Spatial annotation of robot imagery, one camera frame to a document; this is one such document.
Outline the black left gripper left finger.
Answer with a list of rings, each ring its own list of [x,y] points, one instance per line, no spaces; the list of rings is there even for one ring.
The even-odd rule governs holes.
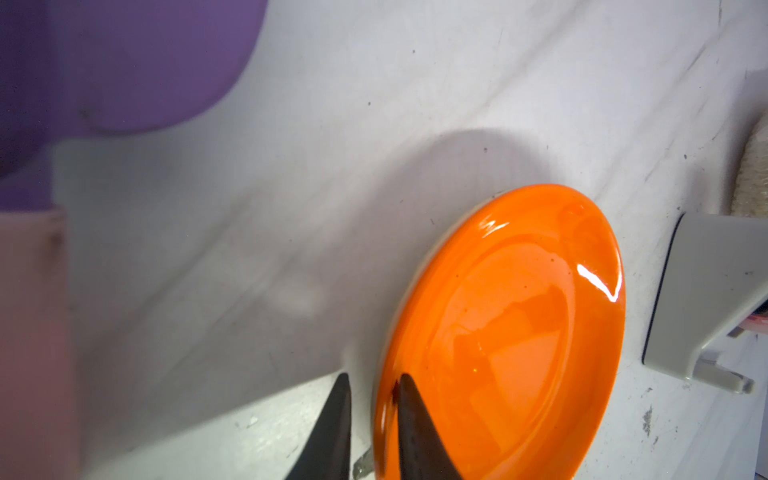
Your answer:
[[[352,398],[347,373],[341,373],[320,415],[286,476],[287,480],[348,480],[350,476]]]

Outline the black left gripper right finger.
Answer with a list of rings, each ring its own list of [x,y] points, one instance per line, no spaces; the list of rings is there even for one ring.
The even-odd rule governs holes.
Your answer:
[[[461,479],[409,374],[400,376],[395,399],[401,478]]]

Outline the orange dinner plate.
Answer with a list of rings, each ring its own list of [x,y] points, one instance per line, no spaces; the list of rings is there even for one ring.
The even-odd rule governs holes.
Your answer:
[[[410,285],[381,362],[374,472],[399,477],[410,375],[466,479],[570,479],[599,429],[626,318],[608,220],[561,185],[519,188],[457,223]]]

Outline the white tape dispenser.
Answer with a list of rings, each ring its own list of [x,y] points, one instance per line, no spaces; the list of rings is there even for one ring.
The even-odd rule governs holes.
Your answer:
[[[767,118],[744,147],[730,211],[683,214],[665,260],[643,364],[682,380],[749,394],[751,378],[706,353],[767,309]]]

